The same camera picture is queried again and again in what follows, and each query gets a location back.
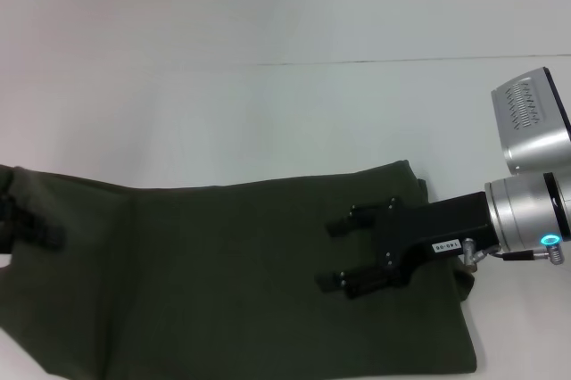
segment folded cloth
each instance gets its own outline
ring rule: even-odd
[[[58,252],[21,239],[0,269],[0,327],[71,380],[320,380],[476,369],[454,260],[355,301],[317,272],[372,261],[353,204],[426,193],[406,161],[359,173],[137,190],[0,169],[18,206],[62,227]]]

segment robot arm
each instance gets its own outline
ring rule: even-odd
[[[398,197],[353,206],[327,231],[338,237],[370,228],[376,262],[317,275],[323,292],[356,298],[405,286],[418,266],[458,255],[472,271],[490,254],[564,262],[560,244],[571,240],[571,126],[551,74],[527,72],[495,89],[492,99],[512,176],[487,183],[485,192],[417,208]]]

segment label sticker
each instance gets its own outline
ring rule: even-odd
[[[460,244],[460,240],[449,240],[448,242],[440,242],[439,244],[433,244],[432,249],[434,252],[446,252],[446,251],[454,251],[456,249],[462,249],[462,245]]]

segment white backdrop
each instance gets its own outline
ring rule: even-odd
[[[566,0],[0,5],[10,166],[174,187],[408,159],[441,200],[509,174],[493,88],[548,66],[571,110]],[[471,378],[567,378],[570,310],[571,267],[485,260],[464,305]],[[5,335],[0,370],[47,378]]]

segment green fabric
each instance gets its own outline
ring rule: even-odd
[[[313,380],[467,373],[460,310],[472,281],[452,260],[403,289],[324,295],[317,272],[371,260],[368,233],[323,225],[354,203],[426,202],[409,164],[240,186],[136,190],[0,169],[19,205],[64,227],[67,247],[17,242],[0,270],[0,326],[73,380]]]

